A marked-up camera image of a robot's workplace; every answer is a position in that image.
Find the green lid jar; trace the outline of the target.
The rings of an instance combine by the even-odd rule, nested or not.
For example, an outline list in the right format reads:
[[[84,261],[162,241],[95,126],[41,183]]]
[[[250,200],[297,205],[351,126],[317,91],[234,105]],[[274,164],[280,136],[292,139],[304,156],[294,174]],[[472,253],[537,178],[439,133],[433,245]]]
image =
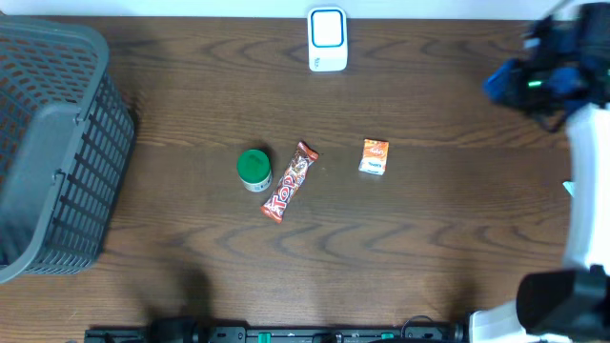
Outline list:
[[[236,169],[244,187],[250,192],[263,192],[273,181],[270,159],[261,150],[244,151],[237,160]]]

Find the orange tissue pack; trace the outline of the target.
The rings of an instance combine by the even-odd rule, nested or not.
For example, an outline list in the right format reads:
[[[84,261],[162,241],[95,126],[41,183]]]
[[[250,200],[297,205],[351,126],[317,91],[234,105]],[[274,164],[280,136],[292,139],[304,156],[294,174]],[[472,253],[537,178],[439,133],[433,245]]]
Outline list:
[[[386,171],[388,151],[389,143],[387,141],[365,139],[358,170],[383,175]]]

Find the teal wet wipes pack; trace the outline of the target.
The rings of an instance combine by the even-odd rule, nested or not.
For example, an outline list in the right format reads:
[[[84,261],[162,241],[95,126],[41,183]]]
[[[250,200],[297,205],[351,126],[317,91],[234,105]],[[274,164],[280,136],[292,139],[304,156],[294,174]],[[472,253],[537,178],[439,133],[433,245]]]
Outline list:
[[[564,181],[562,185],[571,196],[574,195],[574,183],[572,181]]]

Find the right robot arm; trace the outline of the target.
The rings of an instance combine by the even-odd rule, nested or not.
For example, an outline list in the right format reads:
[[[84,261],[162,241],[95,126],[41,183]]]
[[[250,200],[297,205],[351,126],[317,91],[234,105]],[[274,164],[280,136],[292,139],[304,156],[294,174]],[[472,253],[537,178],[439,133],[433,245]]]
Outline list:
[[[609,337],[609,4],[552,13],[525,34],[525,59],[485,83],[487,96],[570,144],[570,225],[555,272],[523,277],[515,300],[470,315],[472,342],[585,342]]]

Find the red chocolate bar wrapper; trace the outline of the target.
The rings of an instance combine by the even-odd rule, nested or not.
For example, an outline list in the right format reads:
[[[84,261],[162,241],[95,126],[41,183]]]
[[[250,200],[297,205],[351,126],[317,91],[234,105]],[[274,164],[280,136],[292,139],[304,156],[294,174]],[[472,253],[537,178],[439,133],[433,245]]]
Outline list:
[[[309,168],[318,158],[318,153],[300,141],[295,149],[287,169],[280,177],[279,182],[269,199],[261,206],[261,211],[272,218],[276,223],[281,223],[286,211],[296,192],[306,179]]]

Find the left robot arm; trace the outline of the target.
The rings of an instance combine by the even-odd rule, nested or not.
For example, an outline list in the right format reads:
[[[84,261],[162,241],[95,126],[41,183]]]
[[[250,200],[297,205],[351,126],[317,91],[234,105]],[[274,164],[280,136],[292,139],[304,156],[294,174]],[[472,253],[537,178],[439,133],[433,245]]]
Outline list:
[[[198,323],[192,317],[156,320],[148,333],[151,343],[199,343],[200,337]]]

